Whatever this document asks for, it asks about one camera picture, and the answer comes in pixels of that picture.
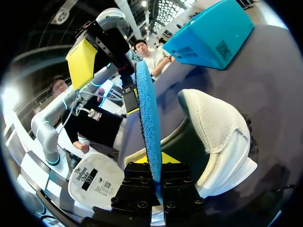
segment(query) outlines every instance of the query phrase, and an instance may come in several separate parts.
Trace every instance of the person's hand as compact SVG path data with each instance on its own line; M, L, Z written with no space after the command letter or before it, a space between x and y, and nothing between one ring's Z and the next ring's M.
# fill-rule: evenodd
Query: person's hand
M81 145L79 146L79 149L80 149L84 154L86 154L86 153L89 152L89 145L81 144Z
M105 90L104 90L103 88L100 87L100 88L98 89L98 95L103 96L104 93L105 93ZM98 101L98 102L101 102L101 100L102 100L101 97L97 97L97 101Z
M169 59L169 57L164 57L162 61L165 62L165 63L171 62L171 60Z

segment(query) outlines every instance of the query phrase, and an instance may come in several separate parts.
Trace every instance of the ceiling light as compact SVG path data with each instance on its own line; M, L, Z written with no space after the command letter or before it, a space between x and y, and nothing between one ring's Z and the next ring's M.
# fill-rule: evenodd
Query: ceiling light
M2 94L3 108L13 110L19 99L19 92L12 87L7 87Z

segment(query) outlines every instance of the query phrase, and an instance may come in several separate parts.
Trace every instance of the robotic arm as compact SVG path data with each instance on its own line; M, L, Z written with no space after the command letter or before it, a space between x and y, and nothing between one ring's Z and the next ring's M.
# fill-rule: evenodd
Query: robotic arm
M128 113L138 110L135 84L131 78L134 52L129 48L126 35L129 25L125 15L110 8L76 32L76 43L69 51L68 61L72 86L54 99L31 122L34 135L43 146L46 161L60 162L57 151L58 132L52 126L64 110L85 104L98 87L117 71L123 83L123 97Z

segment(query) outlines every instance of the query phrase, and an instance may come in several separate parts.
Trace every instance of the gray surface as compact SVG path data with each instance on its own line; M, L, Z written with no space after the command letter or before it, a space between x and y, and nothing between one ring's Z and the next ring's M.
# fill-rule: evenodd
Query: gray surface
M259 147L257 170L233 190L208 198L208 214L225 216L264 190L298 182L303 172L303 61L287 30L257 26L224 71L173 62L155 83L161 138L184 119L177 98L184 88L202 90L248 114ZM123 168L124 157L143 147L139 118L132 114L119 165Z

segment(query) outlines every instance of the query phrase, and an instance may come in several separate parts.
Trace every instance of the qr code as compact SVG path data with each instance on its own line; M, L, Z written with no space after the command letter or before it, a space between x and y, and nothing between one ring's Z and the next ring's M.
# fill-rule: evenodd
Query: qr code
M228 58L232 55L231 50L228 48L226 42L221 41L216 47L217 52L221 55L224 61L227 61Z
M104 183L104 187L106 187L107 189L110 189L111 186L112 186L112 184L110 182L108 182L108 181L106 181Z

